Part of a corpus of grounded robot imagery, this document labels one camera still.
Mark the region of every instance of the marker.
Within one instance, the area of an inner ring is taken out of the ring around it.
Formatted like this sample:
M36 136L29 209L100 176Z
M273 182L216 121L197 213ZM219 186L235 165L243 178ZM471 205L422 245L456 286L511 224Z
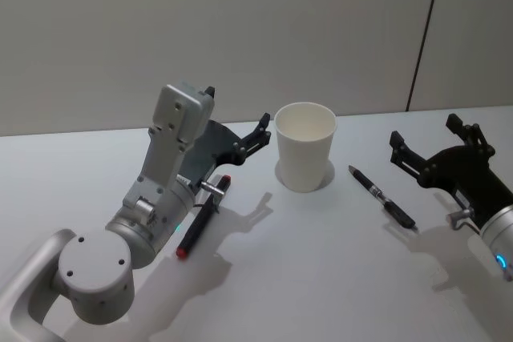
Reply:
M358 181L360 184L365 187L370 194L374 196L377 200L379 200L385 210L395 219L397 223L399 223L402 227L417 231L417 227L415 226L415 221L411 219L408 214L406 214L397 204L394 203L391 199L387 198L383 191L381 191L378 186L370 181L365 175L362 174L361 171L354 168L353 166L349 166L349 172L351 175Z
M229 175L225 175L221 178L219 183L216 185L216 188L219 188L220 190L226 192L228 188L230 187L230 183L232 182L232 179ZM211 194L205 203L203 203L203 207L201 208L200 212L198 212L198 215L196 215L195 219L192 221L191 226L185 233L184 238L182 239L182 242L176 249L176 256L179 260L185 260L187 259L188 255L190 254L192 248L196 245L198 242L198 239L200 238L201 234L203 233L203 230L207 227L208 221L212 218L212 215L217 209L217 204L215 202L216 197L214 194Z

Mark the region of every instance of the pen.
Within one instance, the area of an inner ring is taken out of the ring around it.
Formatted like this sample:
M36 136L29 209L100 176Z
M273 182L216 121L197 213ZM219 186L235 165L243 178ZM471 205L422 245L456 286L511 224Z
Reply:
M415 226L415 221L411 219L408 214L406 214L394 201L387 198L383 191L381 191L378 186L370 181L365 175L362 174L357 168L353 166L349 166L349 172L351 175L365 187L370 194L374 196L377 200L379 200L385 210L399 223L402 227L408 228L410 230L417 231L417 227Z
M232 179L229 175L225 175L221 178L216 187L222 191L227 191L230 187L231 180ZM208 221L212 218L212 215L214 214L214 211L216 211L218 204L218 202L216 202L214 199L214 194L211 194L207 198L205 203L203 203L200 212L198 215L196 215L195 219L191 223L191 226L185 233L184 238L176 249L176 256L178 256L179 260L185 260L188 257L192 248L198 242L201 233L206 228Z

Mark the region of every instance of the cup rim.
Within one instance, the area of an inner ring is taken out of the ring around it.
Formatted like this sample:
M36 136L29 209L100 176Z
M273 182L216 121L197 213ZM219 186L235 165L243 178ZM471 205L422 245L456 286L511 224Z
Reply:
M292 106L296 106L298 104L309 104L309 105L312 105L312 106L316 106L316 107L320 107L326 111L328 111L332 116L333 116L333 121L335 122L335 125L333 127L333 130L327 134L327 135L324 135L320 138L316 138L316 139L307 139L307 140L299 140L299 139L295 139L295 138L291 138L290 136L288 135L285 135L281 130L280 128L278 127L278 125L276 124L276 119L277 119L277 116L285 109L285 108L288 108L288 107L292 107ZM330 136L332 136L335 131L337 130L338 128L338 122L337 122L337 116L335 115L335 113L333 111L331 111L328 107L326 106L323 106L322 104L319 104L319 103L315 103L315 102L294 102L294 103L290 103L290 104L287 104L285 106L283 106L282 108L280 108L280 110L277 111L277 113L274 115L274 128L276 129L277 133L280 134L281 136L284 136L285 138L289 139L289 140L292 140L294 142L300 142L300 143L309 143L309 142L317 142L317 141L320 141L320 140L323 140L323 139L326 139L326 138L329 138Z

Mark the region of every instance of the blue light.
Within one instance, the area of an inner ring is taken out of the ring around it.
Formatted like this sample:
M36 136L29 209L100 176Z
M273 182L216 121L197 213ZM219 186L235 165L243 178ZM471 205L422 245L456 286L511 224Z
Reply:
M497 254L495 258L497 259L497 262L499 262L501 268L506 268L506 259L502 255Z

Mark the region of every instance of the table surface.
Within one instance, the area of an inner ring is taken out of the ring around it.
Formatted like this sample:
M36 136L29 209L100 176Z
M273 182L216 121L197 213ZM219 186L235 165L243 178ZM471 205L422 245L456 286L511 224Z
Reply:
M491 168L513 187L513 107L456 110L497 150ZM449 111L338 118L321 189L287 190L277 143L242 167L220 167L232 186L187 262L174 256L187 225L135 272L130 311L85 324L59 298L45 325L69 342L506 341L513 286L480 238L454 232L457 208L390 163L390 132L429 157L459 139ZM228 125L243 135L253 123ZM41 233L102 228L138 175L146 130L0 138L0 274ZM403 231L347 171L358 167L418 224Z

